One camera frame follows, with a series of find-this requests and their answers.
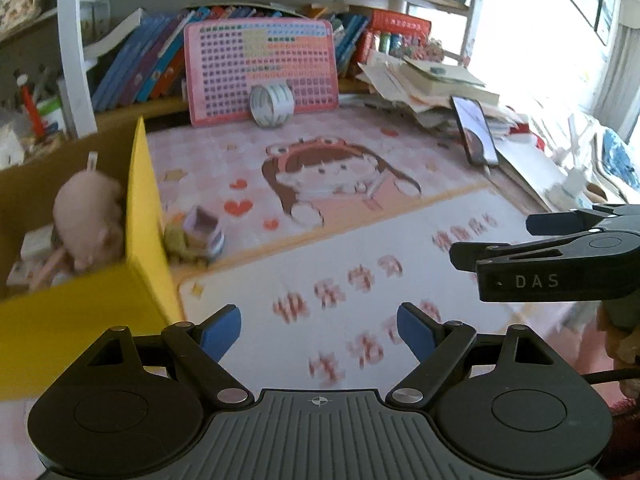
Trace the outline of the toy dump truck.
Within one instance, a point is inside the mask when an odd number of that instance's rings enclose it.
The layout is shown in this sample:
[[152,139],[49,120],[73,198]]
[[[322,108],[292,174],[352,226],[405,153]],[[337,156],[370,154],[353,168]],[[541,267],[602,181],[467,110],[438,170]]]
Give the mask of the toy dump truck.
[[224,249],[224,231],[214,214],[196,205],[166,224],[163,244],[172,263],[208,266]]

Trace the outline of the pink handheld fan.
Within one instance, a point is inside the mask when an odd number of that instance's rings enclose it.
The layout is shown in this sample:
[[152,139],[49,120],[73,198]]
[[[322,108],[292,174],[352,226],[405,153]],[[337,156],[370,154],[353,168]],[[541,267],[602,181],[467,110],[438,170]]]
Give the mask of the pink handheld fan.
[[52,255],[47,258],[44,265],[34,274],[29,284],[29,290],[36,292],[37,290],[50,287],[54,278],[60,272],[66,270],[67,252],[64,247],[60,247],[52,252]]

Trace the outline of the pink plush pig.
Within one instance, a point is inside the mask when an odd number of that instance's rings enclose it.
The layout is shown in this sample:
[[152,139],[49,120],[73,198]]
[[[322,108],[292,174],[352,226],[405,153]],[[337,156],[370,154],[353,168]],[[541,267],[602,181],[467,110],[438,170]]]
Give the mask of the pink plush pig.
[[76,172],[58,190],[53,205],[54,226],[77,273],[122,258],[123,198],[120,183],[97,169]]

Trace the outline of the large white charger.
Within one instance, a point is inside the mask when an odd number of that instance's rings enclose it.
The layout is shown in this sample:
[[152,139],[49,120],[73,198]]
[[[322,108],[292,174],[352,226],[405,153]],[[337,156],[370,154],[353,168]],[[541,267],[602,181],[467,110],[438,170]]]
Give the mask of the large white charger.
[[54,225],[47,224],[27,232],[23,237],[20,256],[23,261],[47,259],[54,252]]

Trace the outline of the clear tape roll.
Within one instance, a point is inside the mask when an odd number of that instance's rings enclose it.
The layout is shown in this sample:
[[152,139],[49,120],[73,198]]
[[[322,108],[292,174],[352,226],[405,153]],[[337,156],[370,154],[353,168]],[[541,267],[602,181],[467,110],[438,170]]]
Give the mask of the clear tape roll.
[[278,128],[294,115],[293,92],[284,82],[258,84],[250,90],[250,114],[260,128]]

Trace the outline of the small white red box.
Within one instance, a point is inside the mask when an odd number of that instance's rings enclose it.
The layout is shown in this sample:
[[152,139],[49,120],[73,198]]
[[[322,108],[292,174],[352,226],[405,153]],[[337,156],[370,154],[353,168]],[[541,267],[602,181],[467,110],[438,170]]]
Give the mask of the small white red box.
[[9,287],[28,287],[32,277],[32,266],[25,261],[17,261],[6,278]]

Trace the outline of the smartphone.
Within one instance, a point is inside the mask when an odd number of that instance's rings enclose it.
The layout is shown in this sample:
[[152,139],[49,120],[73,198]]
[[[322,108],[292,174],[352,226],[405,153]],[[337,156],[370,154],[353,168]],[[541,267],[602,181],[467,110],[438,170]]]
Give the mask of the smartphone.
[[469,164],[477,167],[497,167],[498,151],[480,103],[464,96],[450,96],[450,105],[456,115]]

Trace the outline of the pink checkered tablecloth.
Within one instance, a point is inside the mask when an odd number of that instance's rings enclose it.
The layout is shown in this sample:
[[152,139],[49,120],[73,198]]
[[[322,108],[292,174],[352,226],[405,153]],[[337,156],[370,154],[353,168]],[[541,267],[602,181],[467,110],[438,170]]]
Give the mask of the pink checkered tablecloth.
[[[571,302],[484,304],[474,276],[454,270],[448,250],[457,240],[527,240],[526,197],[498,172],[471,169],[456,142],[374,110],[299,116],[277,130],[242,122],[145,136],[163,232],[196,205],[224,231],[224,249],[208,266],[172,263],[165,252],[181,321],[201,322],[225,304],[238,306],[241,338],[224,366],[253,390],[387,391],[414,362],[394,321],[404,301],[483,332],[525,323],[562,353],[589,316],[588,307]],[[416,182],[419,193],[323,226],[288,218],[262,165],[276,148],[320,139],[366,148]],[[3,478],[40,474],[26,434],[34,400],[1,398]]]

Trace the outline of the yellow cardboard box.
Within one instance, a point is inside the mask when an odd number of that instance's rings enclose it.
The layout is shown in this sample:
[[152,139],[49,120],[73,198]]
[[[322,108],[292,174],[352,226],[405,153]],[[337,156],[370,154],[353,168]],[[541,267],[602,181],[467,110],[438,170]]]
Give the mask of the yellow cardboard box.
[[101,270],[39,292],[1,295],[1,397],[36,398],[104,330],[151,335],[183,318],[162,243],[163,211],[145,125],[107,129],[1,174],[1,275],[24,235],[52,220],[55,195],[90,153],[126,191],[125,255]]

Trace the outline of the stack of papers and books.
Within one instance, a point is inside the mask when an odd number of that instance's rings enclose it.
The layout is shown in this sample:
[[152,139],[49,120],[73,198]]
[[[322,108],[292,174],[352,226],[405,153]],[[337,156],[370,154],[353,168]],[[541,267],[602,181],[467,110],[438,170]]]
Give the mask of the stack of papers and books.
[[360,80],[388,105],[408,113],[434,136],[461,140],[450,96],[477,100],[498,151],[497,167],[548,211],[589,207],[598,198],[588,190],[585,170],[563,170],[551,158],[550,143],[528,118],[500,103],[500,96],[459,66],[405,58],[370,58],[359,66]]

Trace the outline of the red book box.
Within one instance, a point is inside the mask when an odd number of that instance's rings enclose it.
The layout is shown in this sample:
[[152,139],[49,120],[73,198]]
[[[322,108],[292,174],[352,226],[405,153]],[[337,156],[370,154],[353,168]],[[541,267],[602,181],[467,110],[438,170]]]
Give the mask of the red book box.
[[390,52],[405,44],[424,46],[431,35],[432,22],[424,18],[367,6],[355,6],[354,12],[368,19],[352,58],[356,63],[366,62],[375,47],[387,46]]

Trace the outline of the pink keyboard learning board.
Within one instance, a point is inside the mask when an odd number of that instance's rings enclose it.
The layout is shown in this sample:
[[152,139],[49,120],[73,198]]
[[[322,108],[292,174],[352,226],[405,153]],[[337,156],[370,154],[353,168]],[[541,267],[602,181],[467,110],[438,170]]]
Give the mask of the pink keyboard learning board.
[[183,38],[194,127],[249,118],[250,92],[256,86],[287,86],[296,114],[338,105],[333,30],[327,21],[208,20],[186,26]]

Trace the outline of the row of books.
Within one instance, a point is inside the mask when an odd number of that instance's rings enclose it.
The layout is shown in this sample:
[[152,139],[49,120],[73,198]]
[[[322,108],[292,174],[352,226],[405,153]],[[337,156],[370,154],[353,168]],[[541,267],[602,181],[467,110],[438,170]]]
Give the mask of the row of books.
[[[137,10],[134,28],[119,41],[119,50],[107,67],[91,98],[97,113],[164,100],[180,86],[186,88],[183,33],[186,26],[230,18],[285,18],[281,12],[254,6],[201,6],[178,12],[148,13]],[[348,57],[340,42],[342,23],[332,23],[338,66]]]

